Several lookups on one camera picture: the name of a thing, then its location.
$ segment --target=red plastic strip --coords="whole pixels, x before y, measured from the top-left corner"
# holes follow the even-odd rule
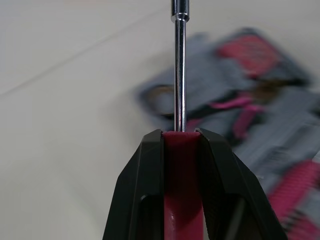
[[[165,132],[164,240],[203,240],[203,208],[198,190],[198,132]]]

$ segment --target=pink and gray tool case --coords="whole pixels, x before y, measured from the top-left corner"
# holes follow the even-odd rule
[[[290,240],[320,239],[320,98],[316,78],[259,31],[187,39],[187,130],[224,136],[258,177]],[[173,66],[136,99],[157,128],[174,126]]]

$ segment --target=screwdriver shaft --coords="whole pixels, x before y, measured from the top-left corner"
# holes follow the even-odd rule
[[[186,25],[189,1],[171,1],[171,20],[175,24],[174,130],[186,130]]]

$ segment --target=white floor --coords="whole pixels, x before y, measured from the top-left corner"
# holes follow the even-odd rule
[[[320,76],[320,1],[192,0],[187,33],[257,27]],[[170,0],[0,0],[0,238],[101,240],[155,129],[130,90],[173,64]]]

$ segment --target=metal shaft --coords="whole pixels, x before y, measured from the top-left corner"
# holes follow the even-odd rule
[[[171,20],[175,24],[174,130],[186,130],[186,24],[189,0],[171,0]]]

